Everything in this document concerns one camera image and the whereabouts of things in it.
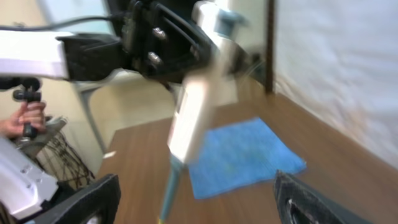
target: white sheet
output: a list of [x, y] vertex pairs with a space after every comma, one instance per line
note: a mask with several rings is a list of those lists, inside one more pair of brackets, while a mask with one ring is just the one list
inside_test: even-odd
[[278, 2], [277, 91], [398, 168], [398, 2]]

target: brown table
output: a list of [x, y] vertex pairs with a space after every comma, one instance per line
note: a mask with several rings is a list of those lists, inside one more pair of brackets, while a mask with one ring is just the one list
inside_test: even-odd
[[[374, 223], [398, 223], [398, 171], [320, 122], [283, 96], [268, 96], [218, 110], [213, 127], [259, 116], [307, 162], [300, 180]], [[157, 223], [170, 168], [164, 119], [116, 132], [98, 177], [119, 175], [122, 199], [115, 223]], [[272, 182], [195, 200], [183, 173], [170, 224], [280, 223]]]

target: floor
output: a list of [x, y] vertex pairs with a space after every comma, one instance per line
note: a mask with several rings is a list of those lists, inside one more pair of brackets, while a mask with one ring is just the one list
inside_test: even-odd
[[[298, 175], [330, 199], [374, 223], [398, 220], [398, 171], [320, 122], [281, 95], [265, 97], [241, 91], [238, 104], [221, 107], [213, 127], [259, 116], [307, 162]], [[121, 129], [98, 177], [119, 176], [119, 223], [156, 223], [169, 174], [167, 136], [171, 119]], [[206, 200], [195, 200], [183, 174], [169, 223], [280, 223], [272, 183], [262, 182]]]

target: human hand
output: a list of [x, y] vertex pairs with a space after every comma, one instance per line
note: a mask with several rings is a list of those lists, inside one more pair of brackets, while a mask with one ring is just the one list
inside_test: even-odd
[[0, 133], [7, 138], [22, 136], [24, 123], [30, 122], [38, 132], [45, 131], [44, 102], [23, 102], [9, 119], [0, 122]]

